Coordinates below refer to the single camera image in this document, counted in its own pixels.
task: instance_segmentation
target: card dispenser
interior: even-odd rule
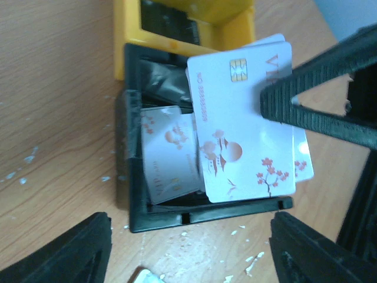
[[[124,54],[127,74],[125,87],[115,101],[117,203],[120,208],[130,211],[131,232],[293,207],[293,199],[289,196],[211,203],[205,193],[192,193],[152,205],[143,172],[140,110],[178,105],[182,114],[193,112],[191,102],[185,95],[187,93],[190,97],[187,80],[184,81],[182,77],[187,67],[187,57],[133,44],[125,45]],[[160,75],[157,76],[158,81],[151,83],[151,80],[156,79],[156,76],[151,76],[153,70],[157,70]],[[169,91],[172,88],[168,86],[172,85],[179,90],[176,96]]]

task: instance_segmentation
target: wooden table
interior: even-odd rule
[[[283,33],[294,65],[336,43],[312,0],[258,0],[256,11],[257,37]],[[106,211],[114,228],[107,282],[127,282],[138,266],[165,274],[166,282],[229,275],[232,283],[277,282],[267,243],[273,213],[140,234],[124,229],[128,212],[115,205],[113,154],[121,87],[113,79],[112,1],[0,3],[0,269]],[[346,90],[342,77],[300,99],[342,114]],[[368,150],[307,137],[315,177],[297,185],[289,212],[335,240]],[[102,182],[105,176],[111,179]],[[245,260],[262,251],[250,278]]]

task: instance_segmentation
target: yellow plastic box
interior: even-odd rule
[[[184,11],[197,22],[200,44],[153,34],[141,28],[140,0],[114,0],[114,75],[124,79],[125,43],[185,56],[239,48],[255,41],[253,0],[154,0]]]

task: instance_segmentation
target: card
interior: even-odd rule
[[[152,204],[199,189],[191,116],[178,106],[141,112],[143,167]]]
[[[197,134],[196,121],[195,121],[195,114],[192,113],[190,115],[191,115],[191,119],[193,121],[193,126],[194,126],[195,160],[196,160],[196,166],[197,166],[198,174],[199,174],[200,191],[201,192],[205,192],[206,191],[206,186],[204,184],[203,168],[201,166],[201,158],[200,158],[200,153],[199,153],[199,142],[198,142],[198,134]]]
[[[285,41],[284,35],[274,34],[270,37],[266,37],[251,44],[247,44],[243,46],[243,48],[282,41]],[[298,96],[292,98],[292,103],[299,104]],[[293,127],[293,148],[293,161],[295,163],[296,183],[311,179],[312,177],[314,177],[314,170],[304,129]]]
[[[206,193],[211,202],[295,192],[292,126],[260,115],[259,93],[292,72],[280,42],[188,59]]]
[[[158,107],[149,107],[149,108],[142,108],[141,111],[150,111],[150,110],[158,110],[158,109],[163,109],[163,110],[168,110],[171,108],[177,108],[178,106],[158,106]]]
[[[271,35],[270,37],[265,37],[265,38],[262,38],[261,40],[255,41],[253,43],[246,44],[246,45],[242,46],[242,48],[252,47],[252,46],[261,45],[261,44],[271,44],[271,43],[283,42],[283,41],[285,41],[284,35],[274,34],[274,35]]]
[[[292,103],[299,104],[298,96],[292,98]],[[314,177],[314,169],[304,129],[293,127],[293,144],[296,182],[309,180]]]

